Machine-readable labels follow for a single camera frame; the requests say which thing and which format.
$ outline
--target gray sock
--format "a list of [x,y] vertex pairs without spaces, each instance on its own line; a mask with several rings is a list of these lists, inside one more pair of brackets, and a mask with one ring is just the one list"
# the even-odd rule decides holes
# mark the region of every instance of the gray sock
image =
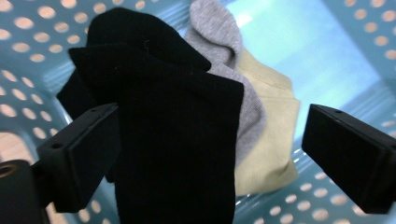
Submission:
[[262,102],[247,78],[235,72],[242,38],[233,15],[216,0],[191,0],[191,27],[185,40],[204,55],[212,67],[208,73],[244,84],[239,116],[235,167],[256,144],[265,122]]
[[196,36],[193,47],[204,52],[209,61],[234,69],[242,50],[242,36],[233,14],[217,0],[191,0],[190,22],[186,40]]

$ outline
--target sock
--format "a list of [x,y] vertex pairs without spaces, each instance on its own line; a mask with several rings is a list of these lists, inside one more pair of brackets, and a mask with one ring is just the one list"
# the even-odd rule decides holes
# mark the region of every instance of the sock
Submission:
[[87,46],[126,43],[167,63],[208,70],[210,62],[171,26],[155,16],[122,7],[97,17],[90,25]]
[[[168,63],[208,70],[210,61],[191,47],[171,26],[160,19],[116,7],[92,20],[87,46],[127,43]],[[98,104],[88,94],[75,71],[57,94],[72,119]]]
[[188,36],[197,37],[194,47],[210,62],[235,68],[242,49],[242,37],[233,14],[217,0],[191,0],[190,21],[186,40]]
[[121,223],[232,223],[243,85],[122,44],[69,52],[95,100],[119,105]]
[[237,71],[260,95],[267,121],[259,141],[235,169],[236,195],[282,188],[297,178],[291,147],[300,101],[294,98],[288,77],[259,63],[246,49]]
[[190,14],[191,27],[185,40],[212,62],[208,73],[237,80],[245,86],[239,118],[236,167],[262,133],[265,122],[262,102],[248,79],[232,69],[242,48],[241,35],[233,15],[215,0],[192,0]]

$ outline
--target black sock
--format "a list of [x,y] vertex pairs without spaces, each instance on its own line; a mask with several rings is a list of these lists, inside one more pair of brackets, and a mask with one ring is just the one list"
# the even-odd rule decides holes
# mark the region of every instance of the black sock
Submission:
[[155,16],[116,7],[92,20],[87,47],[121,42],[167,63],[205,71],[211,66],[174,28]]
[[243,85],[126,45],[69,52],[95,99],[120,107],[121,223],[232,223]]
[[[210,61],[191,47],[171,26],[145,13],[116,7],[93,19],[87,46],[126,43],[172,64],[210,69]],[[75,71],[57,98],[72,119],[97,106]]]

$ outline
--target laundry basket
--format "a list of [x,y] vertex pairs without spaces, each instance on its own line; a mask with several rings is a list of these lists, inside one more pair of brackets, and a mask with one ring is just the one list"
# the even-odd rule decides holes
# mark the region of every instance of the laundry basket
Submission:
[[[222,1],[244,45],[290,77],[302,101],[292,157],[300,177],[271,193],[236,199],[234,223],[396,223],[366,215],[300,149],[309,104],[339,108],[396,137],[396,2],[394,0]],[[35,148],[71,119],[55,94],[74,66],[87,27],[113,7],[158,16],[181,34],[189,0],[0,0],[0,132]],[[69,223],[119,223],[114,186],[103,181]]]

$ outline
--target plastic laundry basket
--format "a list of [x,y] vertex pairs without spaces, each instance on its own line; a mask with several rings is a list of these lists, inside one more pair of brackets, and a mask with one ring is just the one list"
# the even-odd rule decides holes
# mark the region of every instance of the plastic laundry basket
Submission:
[[[302,101],[292,157],[300,177],[272,193],[236,199],[235,223],[396,223],[365,215],[300,149],[310,103],[340,108],[396,137],[394,0],[223,1],[245,46],[289,76]],[[35,148],[71,120],[55,98],[74,66],[67,50],[85,45],[93,17],[128,7],[183,33],[189,0],[0,0],[0,132]],[[69,223],[119,223],[114,187],[103,181]]]

